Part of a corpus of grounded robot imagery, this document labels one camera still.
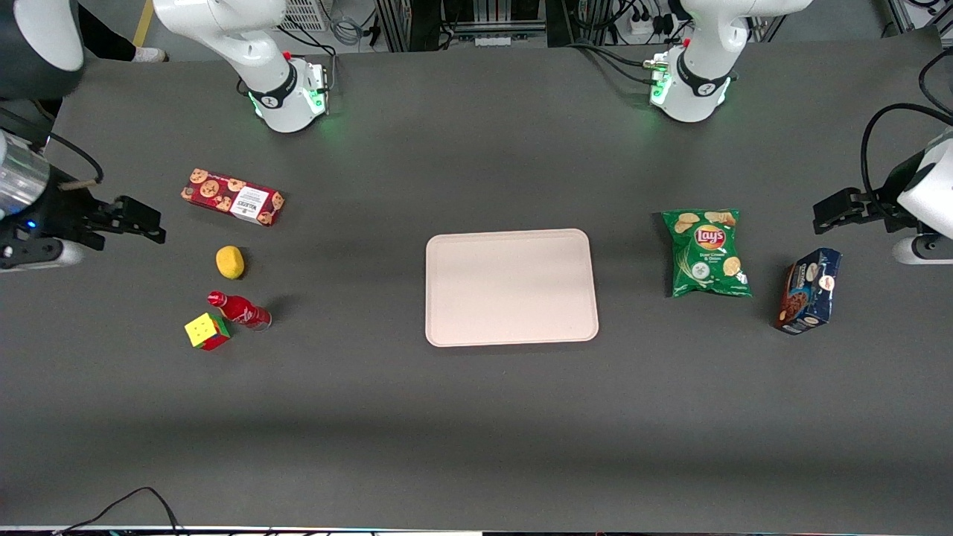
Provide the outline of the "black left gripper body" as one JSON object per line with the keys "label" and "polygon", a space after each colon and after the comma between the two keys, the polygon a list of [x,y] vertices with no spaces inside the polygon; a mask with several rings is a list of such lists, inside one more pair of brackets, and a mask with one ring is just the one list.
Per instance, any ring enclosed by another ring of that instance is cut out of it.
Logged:
{"label": "black left gripper body", "polygon": [[884,185],[873,188],[870,177],[862,176],[862,186],[867,196],[864,207],[867,213],[862,223],[884,223],[887,233],[896,233],[902,229],[915,229],[919,221],[899,204],[899,194],[914,179],[913,174],[891,174]]}

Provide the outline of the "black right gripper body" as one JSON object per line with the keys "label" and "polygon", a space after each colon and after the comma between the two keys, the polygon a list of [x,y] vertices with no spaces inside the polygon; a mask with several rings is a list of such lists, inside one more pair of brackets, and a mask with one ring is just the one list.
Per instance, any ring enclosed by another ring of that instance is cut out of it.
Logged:
{"label": "black right gripper body", "polygon": [[53,237],[101,251],[102,235],[89,227],[89,218],[98,214],[101,207],[102,202],[85,188],[71,191],[52,188],[30,206],[2,218],[2,247],[13,244],[17,233],[23,231],[28,240]]}

